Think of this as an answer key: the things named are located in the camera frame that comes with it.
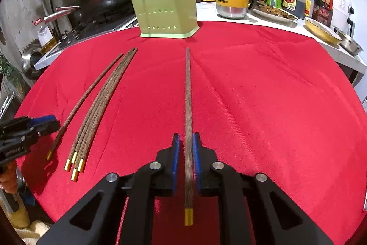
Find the person left hand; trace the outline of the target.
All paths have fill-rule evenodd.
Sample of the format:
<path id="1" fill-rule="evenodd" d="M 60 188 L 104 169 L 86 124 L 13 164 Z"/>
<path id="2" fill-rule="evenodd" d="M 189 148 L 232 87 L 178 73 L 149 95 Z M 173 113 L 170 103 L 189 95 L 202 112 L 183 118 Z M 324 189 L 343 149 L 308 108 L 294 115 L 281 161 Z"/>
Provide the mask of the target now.
<path id="1" fill-rule="evenodd" d="M 17 193 L 17 162 L 11 161 L 7 164 L 5 171 L 1 174 L 1 189 L 6 193 L 15 194 Z"/>

